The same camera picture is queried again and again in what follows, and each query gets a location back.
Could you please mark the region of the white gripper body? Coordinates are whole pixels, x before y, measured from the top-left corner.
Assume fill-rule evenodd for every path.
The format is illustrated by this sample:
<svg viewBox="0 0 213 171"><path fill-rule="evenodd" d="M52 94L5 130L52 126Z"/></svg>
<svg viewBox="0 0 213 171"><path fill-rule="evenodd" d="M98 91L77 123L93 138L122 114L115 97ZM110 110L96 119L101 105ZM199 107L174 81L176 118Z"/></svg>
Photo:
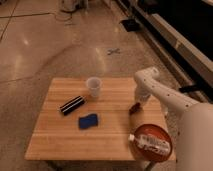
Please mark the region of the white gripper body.
<svg viewBox="0 0 213 171"><path fill-rule="evenodd" d="M145 103L149 98L151 94L146 91L143 87L137 86L135 88L135 101L139 103Z"/></svg>

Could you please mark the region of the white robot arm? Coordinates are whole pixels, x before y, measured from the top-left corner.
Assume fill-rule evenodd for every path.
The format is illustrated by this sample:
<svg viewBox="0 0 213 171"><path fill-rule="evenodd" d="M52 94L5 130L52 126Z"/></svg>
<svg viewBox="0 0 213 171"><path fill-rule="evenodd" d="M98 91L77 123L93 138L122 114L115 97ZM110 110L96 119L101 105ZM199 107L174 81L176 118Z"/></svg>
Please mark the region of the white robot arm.
<svg viewBox="0 0 213 171"><path fill-rule="evenodd" d="M159 75L156 67L137 71L135 98L153 95L180 116L176 171L213 171L213 104L167 87Z"/></svg>

